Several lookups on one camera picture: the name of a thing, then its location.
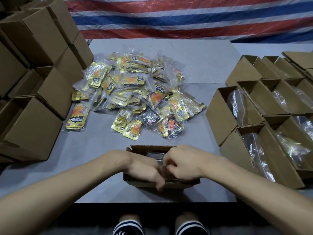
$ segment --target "person's left arm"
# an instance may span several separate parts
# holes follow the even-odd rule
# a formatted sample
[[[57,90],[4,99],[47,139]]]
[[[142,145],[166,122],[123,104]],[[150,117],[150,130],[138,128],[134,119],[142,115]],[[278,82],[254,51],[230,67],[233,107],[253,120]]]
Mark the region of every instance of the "person's left arm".
[[[165,184],[152,158],[113,150],[0,200],[0,234],[37,234],[72,203],[112,175],[125,172],[133,177]]]

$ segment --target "table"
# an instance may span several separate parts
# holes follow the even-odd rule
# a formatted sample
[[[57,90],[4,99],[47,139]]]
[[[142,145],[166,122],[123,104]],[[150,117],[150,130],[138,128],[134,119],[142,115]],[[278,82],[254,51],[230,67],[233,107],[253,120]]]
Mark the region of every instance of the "table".
[[[209,105],[216,89],[224,82],[240,59],[241,54],[278,55],[281,51],[311,51],[313,44],[231,44],[226,40],[170,40],[170,39],[109,39],[93,40],[94,54],[121,52],[123,48],[138,47],[146,55],[162,50],[186,64],[185,90]],[[91,112],[83,132],[67,132],[62,128],[49,159],[28,166],[14,165],[0,176],[0,197],[47,177],[88,162],[112,149],[125,150],[130,145],[190,144],[219,155],[218,146],[205,117],[201,112],[185,125],[184,134],[175,141],[163,139],[157,133],[143,130],[139,140],[133,141],[111,132],[116,111],[100,114]],[[79,203],[112,202],[232,202],[235,197],[228,190],[208,179],[184,191],[138,189],[128,185],[122,174],[116,174],[84,195]]]

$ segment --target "person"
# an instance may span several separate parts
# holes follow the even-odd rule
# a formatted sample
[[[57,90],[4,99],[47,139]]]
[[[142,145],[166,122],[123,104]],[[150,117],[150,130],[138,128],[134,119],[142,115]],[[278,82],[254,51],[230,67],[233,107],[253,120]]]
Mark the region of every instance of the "person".
[[[313,202],[295,190],[255,175],[224,157],[179,145],[164,156],[164,166],[176,178],[208,178],[237,195],[283,234],[313,234]],[[37,234],[69,205],[110,176],[124,172],[155,182],[161,191],[165,180],[155,159],[113,150],[0,200],[0,234]],[[143,234],[136,215],[124,215],[114,235]],[[207,234],[196,215],[176,219],[176,235]]]

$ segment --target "hand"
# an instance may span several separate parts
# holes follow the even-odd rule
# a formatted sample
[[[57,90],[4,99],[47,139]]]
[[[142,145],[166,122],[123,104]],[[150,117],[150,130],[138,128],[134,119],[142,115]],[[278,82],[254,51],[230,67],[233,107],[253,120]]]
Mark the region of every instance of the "hand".
[[[122,162],[121,172],[140,180],[155,182],[157,190],[162,190],[165,180],[159,173],[160,165],[155,159],[123,150],[113,150],[110,153]]]
[[[193,180],[200,177],[217,181],[227,159],[188,145],[171,148],[164,156],[164,166],[178,179]]]

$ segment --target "blue stripe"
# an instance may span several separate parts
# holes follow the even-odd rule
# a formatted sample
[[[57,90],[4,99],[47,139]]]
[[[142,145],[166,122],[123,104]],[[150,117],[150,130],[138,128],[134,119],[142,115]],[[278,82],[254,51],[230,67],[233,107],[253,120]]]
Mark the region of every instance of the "blue stripe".
[[[174,26],[221,21],[237,21],[254,18],[266,18],[295,13],[313,11],[313,1],[295,3],[292,5],[268,7],[263,9],[233,11],[222,13],[209,13],[183,16],[162,17],[127,17],[127,16],[74,16],[77,25],[149,25],[149,26]]]
[[[291,43],[313,40],[313,30],[300,33],[280,33],[270,36],[242,38],[231,41],[232,43]]]

